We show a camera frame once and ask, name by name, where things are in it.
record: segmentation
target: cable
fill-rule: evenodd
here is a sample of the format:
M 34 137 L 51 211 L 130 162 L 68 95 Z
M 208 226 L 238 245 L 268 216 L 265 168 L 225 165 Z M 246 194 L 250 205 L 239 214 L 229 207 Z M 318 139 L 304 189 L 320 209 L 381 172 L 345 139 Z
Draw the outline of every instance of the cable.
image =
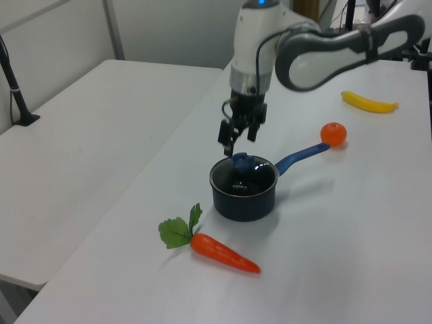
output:
M 284 30 L 283 32 L 276 32 L 275 34 L 272 34 L 268 36 L 266 39 L 264 39 L 261 44 L 258 46 L 258 49 L 256 49 L 256 56 L 255 56 L 255 72 L 256 72 L 256 101 L 259 100 L 259 92 L 260 92 L 260 85 L 259 85 L 259 52 L 261 50 L 261 47 L 264 46 L 265 43 L 270 41 L 272 38 L 275 38 L 276 36 L 281 36 L 282 34 L 285 34 L 288 30 Z
M 237 98 L 235 97 L 235 98 L 231 98 L 231 99 L 228 99 L 228 100 L 225 100 L 224 102 L 223 102 L 223 104 L 222 104 L 222 113 L 223 113 L 223 115 L 226 117 L 226 118 L 228 118 L 229 120 L 234 120 L 232 117 L 230 117 L 227 113 L 226 113 L 226 111 L 225 111 L 225 106 L 226 105 L 228 105 L 229 103 L 235 103 L 237 101 Z
M 336 18 L 333 19 L 333 20 L 331 21 L 330 26 L 331 26 L 332 23 L 335 22 L 335 20 L 337 20 L 337 19 L 339 18 L 340 15 L 343 14 L 343 12 L 344 12 L 344 10 L 345 10 L 345 8 L 346 8 L 347 6 L 348 6 L 348 2 L 345 3 L 345 6 L 342 8 L 342 10 L 340 11 L 340 13 L 336 16 Z
M 340 23 L 339 23 L 339 34 L 340 34 L 340 30 L 342 28 L 342 19 L 343 18 L 344 18 L 344 12 L 342 11 L 342 15 L 340 16 Z
M 6 47 L 5 41 L 3 40 L 3 38 L 1 37 L 1 35 L 0 35 L 0 44 L 3 47 L 4 51 L 5 51 L 7 62 L 10 64 L 9 52 L 7 51 L 7 47 Z M 9 114 L 11 116 L 11 123 L 12 123 L 12 125 L 15 125 L 14 117 L 12 116 L 12 90 L 10 90 L 9 92 L 10 92 L 10 96 L 9 96 Z

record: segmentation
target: yellow banana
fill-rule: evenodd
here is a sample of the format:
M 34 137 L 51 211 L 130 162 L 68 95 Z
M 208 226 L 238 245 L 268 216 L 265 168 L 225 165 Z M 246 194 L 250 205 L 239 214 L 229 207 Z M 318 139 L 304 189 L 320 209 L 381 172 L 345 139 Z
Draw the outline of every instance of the yellow banana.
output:
M 399 103 L 380 103 L 379 101 L 364 98 L 350 91 L 344 91 L 341 95 L 342 99 L 350 105 L 373 113 L 390 113 L 399 105 Z

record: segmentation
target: dark blue saucepan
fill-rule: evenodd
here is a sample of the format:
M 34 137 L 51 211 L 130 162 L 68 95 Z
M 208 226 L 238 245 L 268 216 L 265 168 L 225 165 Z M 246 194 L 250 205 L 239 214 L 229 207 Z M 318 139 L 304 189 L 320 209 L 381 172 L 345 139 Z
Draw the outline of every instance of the dark blue saucepan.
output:
M 262 157 L 238 153 L 210 171 L 216 210 L 234 221 L 254 221 L 271 212 L 275 205 L 277 179 L 295 162 L 330 148 L 321 143 L 288 155 L 275 165 Z

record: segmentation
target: orange carrot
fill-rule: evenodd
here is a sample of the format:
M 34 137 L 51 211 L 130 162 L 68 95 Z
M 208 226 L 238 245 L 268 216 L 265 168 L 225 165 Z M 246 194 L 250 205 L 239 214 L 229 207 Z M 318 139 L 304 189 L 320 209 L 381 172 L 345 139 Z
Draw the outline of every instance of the orange carrot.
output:
M 258 265 L 208 235 L 201 233 L 194 234 L 190 241 L 190 246 L 197 253 L 231 267 L 247 272 L 261 272 Z

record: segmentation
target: pot handle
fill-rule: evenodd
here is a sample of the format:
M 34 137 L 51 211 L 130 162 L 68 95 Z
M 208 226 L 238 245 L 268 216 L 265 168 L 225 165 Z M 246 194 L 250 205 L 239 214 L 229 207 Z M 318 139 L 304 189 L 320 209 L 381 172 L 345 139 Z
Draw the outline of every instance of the pot handle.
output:
M 279 177 L 282 176 L 291 165 L 295 164 L 295 162 L 312 157 L 313 155 L 322 153 L 328 149 L 330 149 L 330 145 L 327 143 L 320 143 L 284 157 L 281 161 L 275 164 L 277 172 L 279 172 Z

